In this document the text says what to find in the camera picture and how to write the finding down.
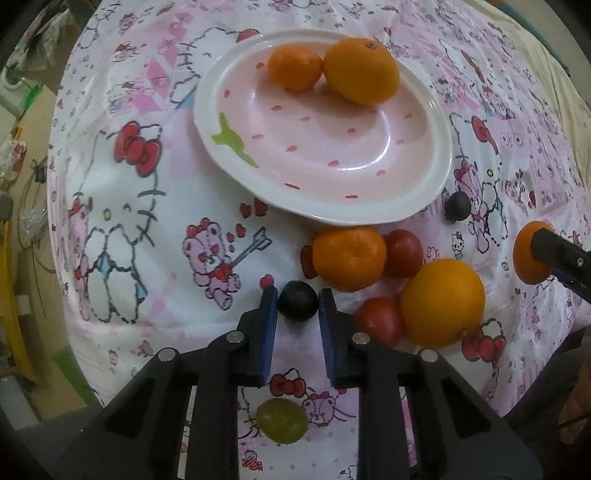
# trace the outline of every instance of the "black ball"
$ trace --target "black ball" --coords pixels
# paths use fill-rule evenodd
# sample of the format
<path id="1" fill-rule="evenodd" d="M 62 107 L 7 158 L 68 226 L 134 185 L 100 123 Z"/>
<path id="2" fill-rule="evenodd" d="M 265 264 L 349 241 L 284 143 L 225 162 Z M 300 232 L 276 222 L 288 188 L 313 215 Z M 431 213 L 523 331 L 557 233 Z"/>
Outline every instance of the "black ball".
<path id="1" fill-rule="evenodd" d="M 454 192 L 446 204 L 446 217 L 452 222 L 461 222 L 470 216 L 472 202 L 464 192 Z"/>
<path id="2" fill-rule="evenodd" d="M 306 282 L 292 280 L 279 295 L 277 309 L 290 320 L 305 322 L 318 311 L 318 295 Z"/>

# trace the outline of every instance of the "orange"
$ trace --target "orange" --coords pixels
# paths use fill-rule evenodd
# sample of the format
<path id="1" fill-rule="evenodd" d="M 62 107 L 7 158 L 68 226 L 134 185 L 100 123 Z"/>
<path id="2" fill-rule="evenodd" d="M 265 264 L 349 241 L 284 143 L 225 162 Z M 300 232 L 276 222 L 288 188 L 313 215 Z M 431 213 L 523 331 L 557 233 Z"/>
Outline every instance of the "orange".
<path id="1" fill-rule="evenodd" d="M 549 265 L 536 260 L 531 254 L 531 238 L 541 228 L 554 231 L 554 228 L 545 222 L 530 222 L 519 231 L 513 245 L 515 273 L 522 282 L 529 285 L 542 283 L 552 272 Z"/>
<path id="2" fill-rule="evenodd" d="M 269 57 L 267 72 L 271 80 L 287 90 L 305 90 L 322 75 L 322 59 L 309 48 L 283 45 Z"/>
<path id="3" fill-rule="evenodd" d="M 312 263 L 331 287 L 354 292 L 376 283 L 386 264 L 386 243 L 370 226 L 328 227 L 312 243 Z"/>
<path id="4" fill-rule="evenodd" d="M 458 342 L 484 313 L 484 286 L 470 265 L 442 258 L 426 264 L 400 297 L 408 337 L 425 348 Z"/>
<path id="5" fill-rule="evenodd" d="M 393 97 L 400 85 L 396 60 L 371 38 L 344 38 L 324 54 L 329 86 L 347 100 L 376 105 Z"/>

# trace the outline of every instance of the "red tomato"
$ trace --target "red tomato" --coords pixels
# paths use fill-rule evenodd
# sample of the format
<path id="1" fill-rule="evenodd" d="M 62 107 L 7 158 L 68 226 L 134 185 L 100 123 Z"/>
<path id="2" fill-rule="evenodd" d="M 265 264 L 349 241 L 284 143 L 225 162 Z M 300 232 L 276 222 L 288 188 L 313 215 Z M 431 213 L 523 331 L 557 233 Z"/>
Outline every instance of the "red tomato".
<path id="1" fill-rule="evenodd" d="M 394 347 L 404 333 L 404 320 L 398 306 L 386 297 L 374 297 L 361 304 L 355 319 L 362 332 Z"/>
<path id="2" fill-rule="evenodd" d="M 386 240 L 386 267 L 384 273 L 395 278 L 415 276 L 423 266 L 423 246 L 417 236 L 408 230 L 394 230 Z"/>

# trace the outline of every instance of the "pink and white tablecloth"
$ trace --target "pink and white tablecloth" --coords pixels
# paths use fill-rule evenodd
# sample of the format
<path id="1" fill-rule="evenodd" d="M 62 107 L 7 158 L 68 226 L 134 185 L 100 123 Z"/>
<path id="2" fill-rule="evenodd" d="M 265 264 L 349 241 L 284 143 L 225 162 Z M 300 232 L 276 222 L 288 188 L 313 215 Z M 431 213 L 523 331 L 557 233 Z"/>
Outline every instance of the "pink and white tablecloth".
<path id="1" fill-rule="evenodd" d="M 442 105 L 454 151 L 446 187 L 413 217 L 379 228 L 413 231 L 426 262 L 454 257 L 478 271 L 481 328 L 441 352 L 505 414 L 573 323 L 591 318 L 552 278 L 537 286 L 516 278 L 514 239 L 545 219 L 588 245 L 591 212 L 528 64 L 501 29 L 453 0 L 102 2 L 63 77 L 48 175 L 67 328 L 90 386 L 106 404 L 160 348 L 201 348 L 233 329 L 267 284 L 323 286 L 309 268 L 320 225 L 253 198 L 207 156 L 192 120 L 193 93 L 216 59 L 244 38 L 288 28 L 376 38 Z M 443 203 L 456 190 L 472 211 L 450 223 Z M 242 255 L 263 235 L 263 251 Z M 337 305 L 352 312 L 400 287 L 381 281 L 337 294 Z M 272 373 L 281 381 L 239 393 L 242 478 L 355 478 L 358 396 L 330 388 L 316 320 L 278 322 Z M 309 432 L 293 446 L 270 442 L 254 420 L 273 395 L 309 414 Z"/>

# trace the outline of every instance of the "plate with strawberry design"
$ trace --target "plate with strawberry design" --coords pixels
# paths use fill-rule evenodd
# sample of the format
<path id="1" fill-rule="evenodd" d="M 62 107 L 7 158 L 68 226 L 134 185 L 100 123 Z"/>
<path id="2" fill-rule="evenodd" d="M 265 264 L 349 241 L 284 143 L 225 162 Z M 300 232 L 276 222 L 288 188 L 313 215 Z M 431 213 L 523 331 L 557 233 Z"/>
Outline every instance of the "plate with strawberry design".
<path id="1" fill-rule="evenodd" d="M 331 225 L 403 220 L 441 192 L 452 164 L 446 117 L 398 64 L 396 95 L 370 108 L 332 91 L 285 90 L 266 64 L 280 45 L 320 56 L 343 35 L 289 30 L 237 43 L 201 79 L 194 122 L 207 152 L 256 197 Z"/>

